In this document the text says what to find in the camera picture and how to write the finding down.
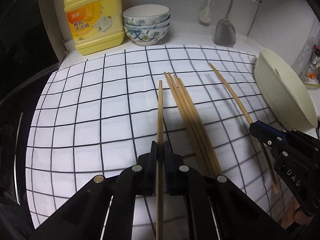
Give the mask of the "right human hand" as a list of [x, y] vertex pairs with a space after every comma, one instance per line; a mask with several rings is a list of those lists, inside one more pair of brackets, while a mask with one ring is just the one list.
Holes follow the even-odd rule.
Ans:
[[292, 197], [287, 210], [281, 219], [281, 227], [287, 229], [291, 224], [296, 222], [299, 225], [305, 224], [304, 213], [299, 209], [300, 204], [295, 197]]

